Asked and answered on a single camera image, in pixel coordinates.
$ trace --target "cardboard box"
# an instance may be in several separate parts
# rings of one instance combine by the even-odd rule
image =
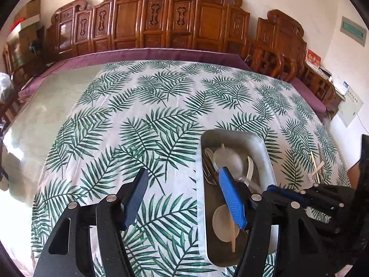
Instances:
[[[41,12],[41,0],[30,0],[14,17],[14,22],[21,18],[31,18]]]
[[[19,37],[19,32],[21,30],[23,30],[24,28],[35,24],[37,26],[37,28],[39,27],[39,22],[40,22],[40,15],[35,15],[32,16],[29,19],[24,20],[23,22],[20,22],[14,29],[12,32],[10,32],[10,34],[8,35],[8,37],[6,38],[7,42],[11,42],[14,38],[18,38]]]

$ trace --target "carved wooden chair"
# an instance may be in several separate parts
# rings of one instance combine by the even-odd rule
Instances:
[[[258,19],[257,42],[277,50],[284,58],[281,79],[291,83],[298,78],[322,104],[327,105],[334,98],[334,86],[305,63],[307,45],[303,36],[300,23],[278,9],[269,11],[268,19]]]
[[[250,38],[241,53],[246,64],[254,71],[273,78],[279,78],[283,70],[284,60],[281,54]]]

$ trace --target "tablecloth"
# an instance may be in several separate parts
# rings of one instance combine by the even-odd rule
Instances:
[[[122,233],[136,276],[231,276],[199,254],[194,155],[207,129],[252,131],[265,142],[277,184],[311,186],[310,152],[322,150],[322,181],[348,185],[333,140],[288,83],[258,73],[182,61],[108,63],[60,128],[32,213],[34,263],[70,201],[97,203],[132,181],[149,187],[136,224]],[[321,220],[327,218],[313,211]],[[104,276],[95,230],[95,272]],[[271,276],[270,255],[265,276]]]

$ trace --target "metal tray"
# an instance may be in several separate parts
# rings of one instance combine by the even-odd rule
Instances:
[[[229,267],[237,265],[242,257],[247,244],[247,236],[240,232],[236,238],[236,252],[232,253],[231,243],[219,240],[212,225],[214,211],[225,200],[221,189],[209,184],[203,177],[201,150],[210,148],[215,150],[224,144],[226,147],[237,151],[244,161],[244,175],[247,173],[250,156],[254,161],[254,173],[252,180],[266,190],[268,185],[276,185],[276,179],[263,140],[252,132],[230,131],[213,129],[205,131],[200,140],[196,156],[196,187],[197,187],[197,223],[199,232],[199,252],[214,265]],[[277,250],[278,229],[272,226],[269,253]]]

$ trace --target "green sign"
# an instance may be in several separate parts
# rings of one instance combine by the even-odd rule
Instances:
[[[361,32],[359,29],[356,29],[354,26],[351,26],[349,23],[343,22],[342,28],[360,38],[361,40],[364,39],[364,33]]]
[[[353,40],[357,41],[363,47],[365,46],[366,40],[366,29],[356,24],[355,22],[349,20],[348,18],[342,17],[341,30],[342,33],[351,37]]]

